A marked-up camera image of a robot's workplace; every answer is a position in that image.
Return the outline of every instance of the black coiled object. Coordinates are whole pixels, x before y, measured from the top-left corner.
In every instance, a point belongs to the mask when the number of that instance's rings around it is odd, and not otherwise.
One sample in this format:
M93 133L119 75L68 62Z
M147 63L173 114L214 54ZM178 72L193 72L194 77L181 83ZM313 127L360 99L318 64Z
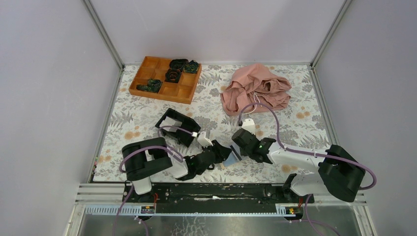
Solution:
M159 92L161 89L162 82L160 80L148 80L148 85L137 85L136 89L140 91L146 91L146 92Z
M165 82L178 83L181 77L181 71L177 69L168 69L165 73Z
M198 67L198 63L195 60L192 60L187 65L185 65L184 72L190 74L197 74Z
M170 68L182 72L184 70L185 65L187 64L187 59L174 59L170 62Z

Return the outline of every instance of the metal frame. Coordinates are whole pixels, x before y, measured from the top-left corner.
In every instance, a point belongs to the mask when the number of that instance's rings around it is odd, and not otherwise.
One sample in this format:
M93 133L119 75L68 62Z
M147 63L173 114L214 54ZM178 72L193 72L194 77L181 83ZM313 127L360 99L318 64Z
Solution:
M334 35L334 32L336 32L337 27L339 26L340 22L342 21L343 17L345 16L345 13L349 9L349 6L354 0L345 0L342 4L342 7L340 8L339 12L336 15L336 18L334 19L333 23L330 26L330 29L328 30L322 44L319 47L319 50L317 51L316 55L314 56L313 60L311 61L311 67L316 67L317 63L319 62L320 58L323 55L323 52L326 50L331 38Z
M202 62L201 65L252 65L254 62ZM311 65L311 62L262 62L262 61L256 61L255 63L261 63L261 64L270 64L270 65ZM141 62L137 63L127 63L125 66L128 65L136 65L140 66Z
M112 98L110 99L110 104L109 104L109 108L107 109L106 118L104 120L103 127L101 128L100 136L98 138L97 147L95 148L94 158L92 160L89 172L87 173L87 176L85 178L85 182L90 182L91 181L92 172L93 172L93 169L94 169L94 166L95 166L95 160L100 155L101 147L103 146L104 137L106 136L107 127L109 127L110 117L112 115L112 111L113 111L113 108L115 106L115 99L116 99L117 94L119 92L119 86L120 86L120 82L121 82L121 78L122 78L123 74L124 74L124 70L121 69L119 71L119 77L117 78L117 82L115 83L115 87L113 88Z
M113 110L114 106L114 100L118 93L119 84L121 81L121 77L123 76L123 69L125 64L123 64L119 54L117 53L114 45L112 44L103 24L101 23L92 3L90 0L82 0L83 4L85 5L88 13L90 14L92 20L94 21L94 24L97 27L97 30L99 31L104 43L106 44L107 48L109 49L113 59L115 60L116 64L120 68L120 74L118 82L115 84L115 88L112 94L111 98L111 104L109 105L109 109L107 111L106 120L103 124L102 132L98 141L98 145L95 151L95 157L91 165L91 169L89 174L89 178L91 177L92 169L94 167L95 158L99 155L100 149L102 147L102 143L104 141L104 136L107 131L108 122L111 117L111 112ZM311 81L314 87L314 91L316 93L316 96L318 98L319 107L322 113L322 116L325 120L326 124L326 130L328 133L329 141L332 144L338 144L339 140L337 138L333 122L331 120L331 116L328 112L328 107L326 104L326 100L323 95L322 88L320 86L320 82L318 79L317 72L315 70L315 67L317 63L319 62L321 56L323 55L327 45L329 44L332 36L334 35L337 27L339 26L343 16L345 15L346 11L348 10L349 6L353 0L345 0L342 7L340 8L335 20L333 21L327 35L325 36L321 46L319 47L316 55L314 56L313 60L311 62L298 62L298 63L278 63L280 65L307 65ZM128 65L139 65L140 63L134 63L134 64L128 64ZM229 63L205 63L205 64L230 64ZM247 65L250 63L236 63L236 64L242 64ZM64 235L68 236L76 236L79 233L79 229L82 224L82 220L85 214L86 206L88 205L119 205L121 203L122 197L124 192L124 184L123 183L82 183L80 184L79 191L76 197L76 203L74 205L73 213L71 215L70 221L67 225L67 230L64 233ZM357 199L353 203L346 203L341 200L336 199L335 197L331 195L315 195L316 203L311 205L316 206L352 206L353 210L355 211L355 215L357 217L357 222L359 224L360 231L362 235L371 235L375 236L376 231L375 227L373 225L372 219L369 214L369 209L365 200L365 197L362 192L359 192L357 195ZM147 203L137 203L137 204L131 204L127 203L128 205L147 205ZM297 204L279 204L283 207L295 207ZM212 216L240 216L240 214L210 214ZM259 214L242 214L244 216L262 216Z
M115 60L115 63L118 65L119 69L124 68L123 61L121 60L119 54L117 53L117 50L115 46L113 45L112 41L110 40L109 35L106 32L106 29L103 26L103 23L101 23L100 18L97 15L97 12L95 11L94 6L92 5L90 0L81 0L86 7L87 12L91 16L92 21L94 22L94 25L96 26L101 38L104 41L104 44L106 44L107 49L109 49L110 54L112 55L113 59Z

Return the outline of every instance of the white wall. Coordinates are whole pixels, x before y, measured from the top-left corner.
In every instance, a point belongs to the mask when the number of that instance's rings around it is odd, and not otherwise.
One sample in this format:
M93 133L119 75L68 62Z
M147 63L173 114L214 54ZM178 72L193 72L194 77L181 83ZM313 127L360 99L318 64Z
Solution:
M343 0L93 0L125 63L311 61Z
M1 235L62 235L117 75L80 0L0 0Z
M417 1L357 0L317 68L340 143L378 177L380 236L416 235Z

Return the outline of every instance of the leaf pattern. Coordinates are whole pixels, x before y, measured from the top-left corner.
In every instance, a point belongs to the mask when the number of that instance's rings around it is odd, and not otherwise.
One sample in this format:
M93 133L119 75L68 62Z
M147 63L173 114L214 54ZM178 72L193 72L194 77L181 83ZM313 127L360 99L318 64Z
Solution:
M289 106L275 112L280 122L282 142L305 148L327 148L325 122L321 116L314 88L306 65L267 65L277 76L287 78L292 89ZM128 88L139 67L127 66L115 99L101 153L95 168L94 181L125 181L126 175L119 172L122 160L121 148L127 144L157 137L154 127L168 108L194 118L202 130L210 130L210 138L229 146L231 136L238 130L238 117L228 116L222 108L220 92L226 88L233 73L242 65L203 65L193 102L190 105L155 100L130 95ZM270 113L252 113L258 138L276 138L276 123ZM167 138L167 143L176 147L182 155L195 155L201 152L196 140L189 148ZM214 170L205 171L187 182L248 182L283 183L291 173L305 173L302 169L290 172L281 165L257 163L246 158L226 169L215 165ZM176 182L167 171L151 176L152 181Z

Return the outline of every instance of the wooden compartment tray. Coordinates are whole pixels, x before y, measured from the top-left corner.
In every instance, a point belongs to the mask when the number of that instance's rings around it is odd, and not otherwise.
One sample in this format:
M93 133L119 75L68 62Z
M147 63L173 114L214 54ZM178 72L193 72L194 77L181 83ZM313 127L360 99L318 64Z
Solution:
M149 97L159 100L191 104L194 91L201 73L201 64L198 66L197 74L182 72L179 82L165 82L165 73L169 69L169 63L172 59L145 57L141 67L136 73L135 78L129 87L131 95ZM148 79L162 81L161 89L158 93L140 91L136 89L137 85L147 85Z

